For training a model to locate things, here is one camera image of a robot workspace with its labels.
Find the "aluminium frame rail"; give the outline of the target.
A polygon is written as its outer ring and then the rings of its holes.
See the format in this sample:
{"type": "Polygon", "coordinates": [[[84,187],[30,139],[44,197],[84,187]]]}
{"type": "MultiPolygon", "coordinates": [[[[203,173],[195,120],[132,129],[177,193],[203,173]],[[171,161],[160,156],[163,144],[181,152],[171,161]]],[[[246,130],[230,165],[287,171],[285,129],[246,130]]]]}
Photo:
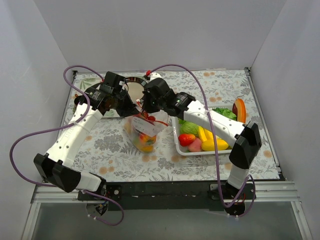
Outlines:
{"type": "MultiPolygon", "coordinates": [[[[255,184],[257,202],[300,202],[301,198],[293,181],[259,181],[255,184]]],[[[78,191],[66,193],[55,187],[35,188],[32,203],[73,203],[78,191]]]]}

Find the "red lychee bunch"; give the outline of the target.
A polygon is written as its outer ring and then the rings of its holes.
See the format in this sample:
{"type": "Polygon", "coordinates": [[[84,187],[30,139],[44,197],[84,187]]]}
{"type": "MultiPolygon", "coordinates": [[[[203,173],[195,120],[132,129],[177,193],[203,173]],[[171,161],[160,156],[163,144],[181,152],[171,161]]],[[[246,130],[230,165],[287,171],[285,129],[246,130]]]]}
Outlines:
{"type": "Polygon", "coordinates": [[[156,118],[153,115],[149,115],[146,111],[143,111],[141,115],[150,122],[154,122],[156,120],[156,118]]]}

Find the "orange papaya slice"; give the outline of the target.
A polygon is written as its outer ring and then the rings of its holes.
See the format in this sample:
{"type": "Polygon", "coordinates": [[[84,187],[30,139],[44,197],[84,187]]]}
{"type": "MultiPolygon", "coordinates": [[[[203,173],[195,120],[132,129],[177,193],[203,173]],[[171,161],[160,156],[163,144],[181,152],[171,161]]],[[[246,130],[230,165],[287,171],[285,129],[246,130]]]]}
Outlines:
{"type": "Polygon", "coordinates": [[[237,98],[232,106],[232,112],[236,115],[236,120],[241,123],[246,123],[246,106],[242,99],[237,98]]]}

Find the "pink peach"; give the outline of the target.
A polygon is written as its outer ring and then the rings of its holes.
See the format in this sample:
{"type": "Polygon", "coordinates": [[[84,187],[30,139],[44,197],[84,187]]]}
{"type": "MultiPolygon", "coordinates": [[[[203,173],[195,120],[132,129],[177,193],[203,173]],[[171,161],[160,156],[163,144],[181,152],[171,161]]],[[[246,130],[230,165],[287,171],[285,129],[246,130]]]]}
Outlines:
{"type": "Polygon", "coordinates": [[[202,151],[202,141],[199,138],[196,138],[189,146],[188,151],[195,153],[202,151]]]}

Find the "clear zip bag orange zipper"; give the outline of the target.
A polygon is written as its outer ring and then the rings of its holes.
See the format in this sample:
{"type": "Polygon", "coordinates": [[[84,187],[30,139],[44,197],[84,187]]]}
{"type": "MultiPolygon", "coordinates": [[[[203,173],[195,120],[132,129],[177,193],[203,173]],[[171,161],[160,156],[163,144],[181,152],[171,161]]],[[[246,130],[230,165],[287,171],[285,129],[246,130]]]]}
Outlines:
{"type": "Polygon", "coordinates": [[[169,115],[162,110],[149,113],[149,115],[155,117],[156,120],[154,122],[146,120],[142,116],[142,112],[144,111],[142,109],[142,103],[143,101],[141,99],[136,100],[136,109],[139,110],[138,114],[126,117],[124,122],[123,128],[132,144],[133,141],[140,142],[141,133],[144,133],[150,137],[157,137],[157,135],[169,125],[169,115]]]}

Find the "orange red pepper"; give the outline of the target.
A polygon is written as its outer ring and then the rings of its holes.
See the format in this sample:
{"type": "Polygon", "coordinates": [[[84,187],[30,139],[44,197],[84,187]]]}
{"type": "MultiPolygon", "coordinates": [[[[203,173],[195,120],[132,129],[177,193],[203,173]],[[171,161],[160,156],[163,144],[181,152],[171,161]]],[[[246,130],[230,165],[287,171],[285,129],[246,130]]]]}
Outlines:
{"type": "Polygon", "coordinates": [[[152,146],[155,144],[156,140],[157,140],[157,136],[154,135],[154,136],[149,136],[147,134],[144,134],[144,133],[140,133],[139,134],[139,140],[140,140],[140,143],[143,145],[143,146],[152,146]]]}

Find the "green lettuce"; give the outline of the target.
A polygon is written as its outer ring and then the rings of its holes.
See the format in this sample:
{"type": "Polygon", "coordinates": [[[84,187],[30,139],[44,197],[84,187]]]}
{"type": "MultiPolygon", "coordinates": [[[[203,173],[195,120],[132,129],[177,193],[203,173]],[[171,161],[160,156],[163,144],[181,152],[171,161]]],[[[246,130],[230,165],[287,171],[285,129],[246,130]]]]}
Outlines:
{"type": "Polygon", "coordinates": [[[224,117],[234,120],[237,120],[237,115],[234,114],[230,109],[228,108],[224,108],[224,107],[217,107],[217,108],[213,108],[213,111],[215,111],[216,113],[219,113],[220,115],[223,115],[224,117]]]}

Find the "green cabbage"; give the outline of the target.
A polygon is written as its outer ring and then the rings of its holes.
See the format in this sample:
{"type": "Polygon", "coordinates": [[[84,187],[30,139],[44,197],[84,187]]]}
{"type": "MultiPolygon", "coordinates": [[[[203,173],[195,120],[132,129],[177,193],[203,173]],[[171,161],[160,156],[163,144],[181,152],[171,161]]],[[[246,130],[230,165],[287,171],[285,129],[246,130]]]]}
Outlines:
{"type": "Polygon", "coordinates": [[[180,125],[180,134],[192,134],[198,136],[199,126],[195,123],[185,121],[180,125]]]}

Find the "floral serving tray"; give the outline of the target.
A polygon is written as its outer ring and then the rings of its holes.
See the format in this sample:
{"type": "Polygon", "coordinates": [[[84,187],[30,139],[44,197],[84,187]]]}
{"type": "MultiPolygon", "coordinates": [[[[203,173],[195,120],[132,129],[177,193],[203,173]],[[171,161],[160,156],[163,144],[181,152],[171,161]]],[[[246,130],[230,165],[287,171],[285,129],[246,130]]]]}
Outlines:
{"type": "MultiPolygon", "coordinates": [[[[102,81],[102,79],[95,73],[81,73],[77,72],[75,74],[75,80],[74,85],[79,88],[82,92],[85,92],[85,90],[89,87],[92,87],[93,85],[99,84],[102,81]]],[[[120,118],[116,110],[111,109],[107,111],[103,118],[105,119],[111,119],[111,118],[120,118]]]]}

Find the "yellow green mango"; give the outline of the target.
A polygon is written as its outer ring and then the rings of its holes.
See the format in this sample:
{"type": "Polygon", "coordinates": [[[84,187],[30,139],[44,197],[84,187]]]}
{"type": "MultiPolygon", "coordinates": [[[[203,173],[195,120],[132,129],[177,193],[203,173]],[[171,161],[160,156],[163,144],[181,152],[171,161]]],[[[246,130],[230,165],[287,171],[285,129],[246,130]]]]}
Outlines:
{"type": "Polygon", "coordinates": [[[153,145],[142,144],[139,141],[133,141],[132,143],[142,153],[152,153],[154,150],[153,145]]]}

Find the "white plastic basket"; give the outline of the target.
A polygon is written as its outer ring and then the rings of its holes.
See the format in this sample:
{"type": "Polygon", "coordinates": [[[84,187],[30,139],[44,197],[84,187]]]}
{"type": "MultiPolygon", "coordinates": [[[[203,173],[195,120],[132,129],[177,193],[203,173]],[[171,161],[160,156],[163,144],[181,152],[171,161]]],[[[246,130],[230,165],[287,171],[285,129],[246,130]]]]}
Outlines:
{"type": "MultiPolygon", "coordinates": [[[[214,105],[208,105],[210,109],[215,109],[215,108],[227,108],[229,110],[232,110],[233,104],[214,104],[214,105]]],[[[179,124],[179,119],[177,117],[170,117],[171,122],[172,122],[172,128],[173,128],[173,138],[174,138],[174,143],[177,152],[182,155],[182,156],[200,156],[200,155],[215,155],[215,151],[198,151],[198,152],[189,152],[188,147],[184,147],[180,145],[180,142],[178,140],[178,137],[180,135],[180,124],[179,124]]],[[[226,150],[218,150],[218,154],[229,154],[231,152],[231,149],[226,149],[226,150]]]]}

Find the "floral tablecloth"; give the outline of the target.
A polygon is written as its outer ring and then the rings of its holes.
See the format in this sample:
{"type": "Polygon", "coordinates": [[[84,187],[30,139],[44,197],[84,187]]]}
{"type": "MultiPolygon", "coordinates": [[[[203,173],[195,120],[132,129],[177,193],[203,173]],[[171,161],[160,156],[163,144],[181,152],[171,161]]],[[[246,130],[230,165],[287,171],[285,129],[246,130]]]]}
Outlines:
{"type": "MultiPolygon", "coordinates": [[[[186,92],[210,107],[232,106],[242,99],[246,120],[258,125],[262,146],[250,167],[256,180],[277,180],[279,171],[244,70],[161,71],[175,92],[186,92]]],[[[204,181],[227,179],[231,163],[227,154],[191,155],[178,153],[171,125],[159,133],[151,153],[142,153],[129,140],[125,121],[114,111],[106,113],[79,149],[72,168],[91,172],[109,182],[204,181]]]]}

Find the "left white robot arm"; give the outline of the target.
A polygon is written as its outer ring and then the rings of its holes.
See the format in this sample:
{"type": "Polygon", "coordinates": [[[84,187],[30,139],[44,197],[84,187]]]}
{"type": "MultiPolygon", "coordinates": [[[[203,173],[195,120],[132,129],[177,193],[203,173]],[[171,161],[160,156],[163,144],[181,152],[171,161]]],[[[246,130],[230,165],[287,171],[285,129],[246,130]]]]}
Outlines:
{"type": "Polygon", "coordinates": [[[38,153],[33,160],[45,181],[67,193],[87,190],[95,200],[106,196],[104,179],[93,173],[74,170],[72,166],[80,147],[106,112],[114,109],[121,117],[138,114],[126,84],[125,77],[108,71],[103,82],[87,88],[84,94],[75,98],[71,126],[45,154],[38,153]]]}

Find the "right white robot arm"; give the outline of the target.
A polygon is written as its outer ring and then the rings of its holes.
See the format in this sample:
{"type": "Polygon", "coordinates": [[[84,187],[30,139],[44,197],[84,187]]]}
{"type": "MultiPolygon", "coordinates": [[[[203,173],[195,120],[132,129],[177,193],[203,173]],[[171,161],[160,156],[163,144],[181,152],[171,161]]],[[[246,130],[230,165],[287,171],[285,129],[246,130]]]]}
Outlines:
{"type": "Polygon", "coordinates": [[[162,78],[156,78],[144,87],[142,109],[148,113],[166,112],[169,116],[194,123],[204,129],[214,128],[214,133],[231,147],[232,163],[227,179],[227,195],[237,199],[245,192],[243,183],[248,176],[252,161],[262,143],[256,123],[231,120],[213,110],[208,110],[194,96],[185,92],[175,93],[162,78]]]}

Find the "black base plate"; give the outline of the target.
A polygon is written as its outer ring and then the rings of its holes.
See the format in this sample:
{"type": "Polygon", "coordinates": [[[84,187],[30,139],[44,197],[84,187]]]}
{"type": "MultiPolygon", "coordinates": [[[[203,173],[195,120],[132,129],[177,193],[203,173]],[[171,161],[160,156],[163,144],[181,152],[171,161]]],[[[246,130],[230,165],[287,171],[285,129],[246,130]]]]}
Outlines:
{"type": "Polygon", "coordinates": [[[124,210],[225,210],[215,180],[108,182],[106,196],[124,210]]]}

